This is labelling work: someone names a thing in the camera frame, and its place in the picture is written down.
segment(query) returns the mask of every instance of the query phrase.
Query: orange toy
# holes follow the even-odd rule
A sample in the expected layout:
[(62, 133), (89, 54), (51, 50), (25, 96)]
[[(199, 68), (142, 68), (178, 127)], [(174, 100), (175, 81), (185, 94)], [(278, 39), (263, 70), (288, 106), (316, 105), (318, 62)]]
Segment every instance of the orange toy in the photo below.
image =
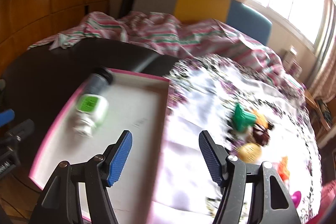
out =
[(268, 128), (268, 121), (266, 120), (265, 116), (261, 113), (258, 113), (255, 109), (252, 110), (252, 113), (257, 116), (257, 120), (255, 123), (263, 126), (264, 128)]
[(287, 169), (288, 157), (282, 157), (281, 162), (278, 166), (278, 174), (281, 177), (282, 181), (288, 180), (290, 172)]

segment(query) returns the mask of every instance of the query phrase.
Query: black bottle cap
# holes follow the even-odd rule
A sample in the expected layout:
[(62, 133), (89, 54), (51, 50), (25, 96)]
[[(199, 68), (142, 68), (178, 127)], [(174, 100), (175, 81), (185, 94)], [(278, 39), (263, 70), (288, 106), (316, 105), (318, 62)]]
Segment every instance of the black bottle cap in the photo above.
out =
[(95, 74), (98, 74), (98, 75), (104, 77), (106, 79), (107, 83), (109, 83), (109, 85), (111, 85), (112, 82), (113, 82), (112, 73), (110, 72), (110, 70), (108, 70), (105, 67), (96, 67), (96, 68), (93, 69), (92, 73), (95, 73)]

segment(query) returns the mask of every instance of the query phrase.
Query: metal screw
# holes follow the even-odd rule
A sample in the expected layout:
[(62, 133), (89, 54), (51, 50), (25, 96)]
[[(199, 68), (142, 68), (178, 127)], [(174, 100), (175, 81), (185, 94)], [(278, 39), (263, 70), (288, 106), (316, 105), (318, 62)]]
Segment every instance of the metal screw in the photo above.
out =
[(229, 155), (227, 158), (229, 159), (229, 161), (237, 161), (238, 160), (237, 156), (235, 156), (235, 155)]
[(68, 165), (68, 162), (67, 161), (61, 161), (59, 164), (58, 164), (58, 166), (59, 167), (61, 167), (61, 168), (64, 168), (64, 167), (67, 167), (67, 165)]
[(267, 169), (271, 169), (271, 168), (272, 168), (272, 164), (271, 164), (269, 161), (264, 161), (264, 162), (263, 162), (263, 165), (264, 165), (264, 167), (267, 168)]
[(104, 156), (99, 154), (99, 155), (95, 155), (95, 157), (93, 158), (95, 161), (102, 161), (104, 159)]

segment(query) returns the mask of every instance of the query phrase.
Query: bottle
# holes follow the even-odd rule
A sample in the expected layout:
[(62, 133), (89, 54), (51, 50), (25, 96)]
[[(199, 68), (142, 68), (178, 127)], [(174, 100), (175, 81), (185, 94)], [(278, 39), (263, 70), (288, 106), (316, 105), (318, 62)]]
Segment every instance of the bottle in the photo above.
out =
[(92, 137), (94, 130), (102, 124), (109, 103), (99, 94), (112, 82), (113, 76), (106, 68), (94, 69), (76, 105), (75, 132)]

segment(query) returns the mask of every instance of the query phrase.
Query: dark table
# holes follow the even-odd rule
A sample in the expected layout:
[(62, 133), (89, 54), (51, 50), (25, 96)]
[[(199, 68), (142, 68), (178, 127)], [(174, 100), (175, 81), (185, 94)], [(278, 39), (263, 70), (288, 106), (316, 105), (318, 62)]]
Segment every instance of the dark table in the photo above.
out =
[(147, 48), (103, 38), (86, 38), (72, 48), (40, 46), (22, 54), (2, 75), (5, 108), (16, 114), (13, 125), (32, 119), (35, 132), (20, 144), (19, 157), (29, 171), (57, 114), (96, 66), (165, 75), (178, 61)]

